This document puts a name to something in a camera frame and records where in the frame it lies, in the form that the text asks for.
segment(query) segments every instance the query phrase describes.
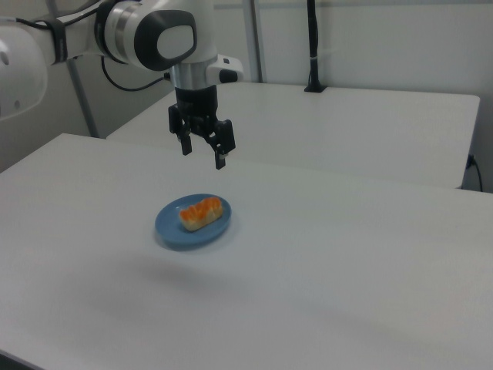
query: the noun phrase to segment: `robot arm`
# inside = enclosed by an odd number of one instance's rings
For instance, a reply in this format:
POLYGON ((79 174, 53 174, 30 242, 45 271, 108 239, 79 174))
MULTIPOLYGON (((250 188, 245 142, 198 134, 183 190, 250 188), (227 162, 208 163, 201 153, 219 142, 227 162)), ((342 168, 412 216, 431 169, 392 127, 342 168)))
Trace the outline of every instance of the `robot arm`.
POLYGON ((24 22, 0 17, 0 119, 39 103, 46 66, 100 55, 152 71, 169 70, 177 104, 169 129, 191 152, 189 134, 214 149, 216 168, 235 147, 230 121, 216 117, 219 83, 243 78, 237 59, 218 55, 212 0, 101 0, 83 12, 24 22))

